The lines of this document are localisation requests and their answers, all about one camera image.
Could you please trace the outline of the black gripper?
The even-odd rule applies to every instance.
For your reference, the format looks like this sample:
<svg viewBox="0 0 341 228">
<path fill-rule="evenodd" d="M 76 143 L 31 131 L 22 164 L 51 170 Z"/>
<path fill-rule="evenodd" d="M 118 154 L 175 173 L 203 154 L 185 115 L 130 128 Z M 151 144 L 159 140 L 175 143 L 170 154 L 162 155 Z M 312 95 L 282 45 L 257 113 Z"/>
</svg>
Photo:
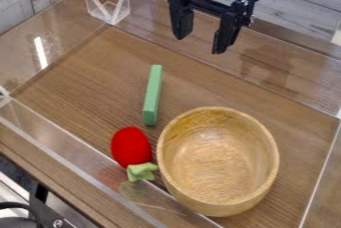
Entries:
<svg viewBox="0 0 341 228">
<path fill-rule="evenodd" d="M 214 54 L 222 54 L 236 42 L 241 25 L 252 24 L 253 9 L 258 0 L 169 0 L 170 23 L 174 36 L 182 40 L 193 30 L 194 12 L 191 4 L 201 10 L 218 15 L 226 10 L 220 19 L 220 27 L 214 33 Z"/>
</svg>

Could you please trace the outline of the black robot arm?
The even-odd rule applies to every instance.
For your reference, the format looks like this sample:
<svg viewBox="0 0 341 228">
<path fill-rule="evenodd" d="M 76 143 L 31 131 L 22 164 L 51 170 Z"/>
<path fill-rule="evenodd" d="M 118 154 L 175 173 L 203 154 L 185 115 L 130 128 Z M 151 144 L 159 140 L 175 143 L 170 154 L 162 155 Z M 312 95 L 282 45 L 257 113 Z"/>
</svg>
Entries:
<svg viewBox="0 0 341 228">
<path fill-rule="evenodd" d="M 211 52 L 222 54 L 237 40 L 242 27 L 253 21 L 253 10 L 258 0 L 169 0 L 170 24 L 174 36 L 182 40 L 193 31 L 194 10 L 220 18 L 214 32 Z"/>
</svg>

